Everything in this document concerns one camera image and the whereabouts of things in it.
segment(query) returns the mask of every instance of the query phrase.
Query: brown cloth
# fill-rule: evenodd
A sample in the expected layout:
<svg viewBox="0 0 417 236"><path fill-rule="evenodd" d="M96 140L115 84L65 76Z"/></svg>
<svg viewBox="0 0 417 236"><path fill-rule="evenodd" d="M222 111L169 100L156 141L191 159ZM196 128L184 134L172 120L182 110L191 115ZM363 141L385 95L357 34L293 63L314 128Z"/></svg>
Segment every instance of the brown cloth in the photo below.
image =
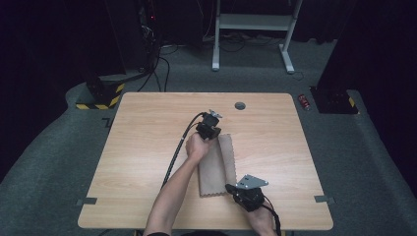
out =
<svg viewBox="0 0 417 236"><path fill-rule="evenodd" d="M236 184L232 138L220 135L211 145L207 156L199 164L200 196L226 193L225 184Z"/></svg>

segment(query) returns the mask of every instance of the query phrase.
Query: person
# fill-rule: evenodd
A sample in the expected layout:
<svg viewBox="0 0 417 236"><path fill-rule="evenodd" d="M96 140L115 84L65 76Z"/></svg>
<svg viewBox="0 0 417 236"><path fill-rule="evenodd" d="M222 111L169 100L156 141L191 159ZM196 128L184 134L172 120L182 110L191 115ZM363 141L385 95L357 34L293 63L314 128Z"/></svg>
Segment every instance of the person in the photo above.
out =
<svg viewBox="0 0 417 236"><path fill-rule="evenodd" d="M200 161L209 152L212 141L203 140L198 133L191 135L186 143L187 159L166 182L156 197L150 211L145 236L166 236L172 234L172 225L190 182L191 176ZM260 207L252 212L243 210L251 227L261 236L276 236L273 230L272 214Z"/></svg>

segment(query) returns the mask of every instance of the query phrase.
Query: white metal stand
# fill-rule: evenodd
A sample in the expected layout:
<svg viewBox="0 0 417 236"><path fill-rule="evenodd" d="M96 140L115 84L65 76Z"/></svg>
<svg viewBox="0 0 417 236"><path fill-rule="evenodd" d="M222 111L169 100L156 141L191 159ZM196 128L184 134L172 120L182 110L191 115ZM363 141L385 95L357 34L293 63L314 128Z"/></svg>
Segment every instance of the white metal stand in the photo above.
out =
<svg viewBox="0 0 417 236"><path fill-rule="evenodd" d="M294 13L291 16L271 16L271 15L242 15L242 14L220 14L220 0L217 0L215 18L215 39L212 53L212 69L220 69L219 38L220 29L235 30L282 30L287 31L284 44L279 44L285 68L288 74L294 73L291 59L288 54L288 46L297 23L298 13L300 12L303 0L298 0Z"/></svg>

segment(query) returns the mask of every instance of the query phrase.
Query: black sleeve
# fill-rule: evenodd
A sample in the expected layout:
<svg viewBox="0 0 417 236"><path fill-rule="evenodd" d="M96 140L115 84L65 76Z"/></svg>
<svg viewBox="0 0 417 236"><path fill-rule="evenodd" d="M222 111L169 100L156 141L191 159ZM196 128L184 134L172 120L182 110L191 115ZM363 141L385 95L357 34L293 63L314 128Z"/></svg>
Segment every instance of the black sleeve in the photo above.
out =
<svg viewBox="0 0 417 236"><path fill-rule="evenodd" d="M149 236L169 236L169 234L166 233L151 233Z"/></svg>

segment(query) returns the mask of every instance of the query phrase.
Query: round hole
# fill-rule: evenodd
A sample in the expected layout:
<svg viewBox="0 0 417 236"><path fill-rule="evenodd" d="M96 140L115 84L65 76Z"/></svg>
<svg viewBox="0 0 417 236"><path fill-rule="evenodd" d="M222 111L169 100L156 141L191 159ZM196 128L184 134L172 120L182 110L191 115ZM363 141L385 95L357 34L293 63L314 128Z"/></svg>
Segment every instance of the round hole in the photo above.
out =
<svg viewBox="0 0 417 236"><path fill-rule="evenodd" d="M245 109L245 108L246 108L246 105L245 105L245 103L243 103L243 102L241 102L241 101L238 101L238 102L236 102L236 103L235 103L235 107L236 107L236 109L238 109L238 110L243 110L243 109Z"/></svg>

